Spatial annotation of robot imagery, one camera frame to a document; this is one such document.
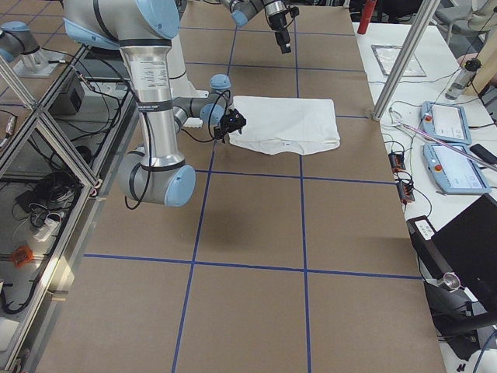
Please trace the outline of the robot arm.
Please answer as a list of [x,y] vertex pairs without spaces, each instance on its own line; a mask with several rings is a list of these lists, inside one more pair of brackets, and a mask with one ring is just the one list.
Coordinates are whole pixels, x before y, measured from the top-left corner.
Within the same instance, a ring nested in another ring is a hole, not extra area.
[[265,13],[269,28],[274,32],[276,43],[280,47],[282,54],[291,52],[290,34],[288,32],[289,23],[287,15],[291,19],[299,15],[298,7],[285,5],[283,1],[221,1],[221,4],[230,12],[231,18],[237,27],[245,26],[251,19],[260,12]]
[[130,76],[130,90],[141,115],[144,145],[128,152],[118,183],[138,203],[180,207],[192,197],[195,169],[186,164],[177,134],[191,117],[213,127],[217,140],[246,124],[233,104],[226,75],[211,79],[205,97],[173,97],[167,55],[179,34],[174,1],[66,1],[64,26],[80,44],[118,50]]

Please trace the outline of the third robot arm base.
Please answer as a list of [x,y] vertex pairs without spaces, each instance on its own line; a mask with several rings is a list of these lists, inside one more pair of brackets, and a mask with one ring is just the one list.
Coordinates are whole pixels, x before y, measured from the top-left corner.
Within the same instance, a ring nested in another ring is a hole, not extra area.
[[8,63],[19,58],[13,66],[19,77],[47,78],[66,54],[43,50],[24,22],[11,21],[1,25],[1,56]]

